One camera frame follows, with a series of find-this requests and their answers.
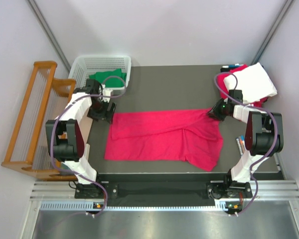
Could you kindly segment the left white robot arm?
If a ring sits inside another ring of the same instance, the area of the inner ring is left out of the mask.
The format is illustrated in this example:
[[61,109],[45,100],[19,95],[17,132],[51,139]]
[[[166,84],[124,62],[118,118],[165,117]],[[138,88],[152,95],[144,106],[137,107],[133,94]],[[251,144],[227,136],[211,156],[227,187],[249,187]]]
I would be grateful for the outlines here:
[[45,124],[51,162],[64,164],[63,172],[74,174],[78,180],[76,199],[107,196],[97,170],[88,162],[90,146],[84,141],[80,121],[88,117],[112,123],[116,104],[110,102],[111,98],[114,98],[113,91],[107,89],[105,83],[88,79],[85,86],[74,90],[64,111]]

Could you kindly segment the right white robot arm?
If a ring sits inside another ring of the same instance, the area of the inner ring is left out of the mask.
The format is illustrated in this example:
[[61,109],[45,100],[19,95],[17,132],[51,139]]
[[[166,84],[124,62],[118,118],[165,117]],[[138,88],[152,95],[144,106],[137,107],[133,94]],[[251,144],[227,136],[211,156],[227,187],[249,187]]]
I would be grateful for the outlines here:
[[284,145],[283,119],[280,113],[267,113],[243,104],[242,90],[229,90],[227,99],[220,99],[207,115],[218,121],[233,117],[246,124],[245,151],[238,163],[224,176],[222,183],[207,184],[213,199],[252,197],[250,181],[258,167],[280,152]]

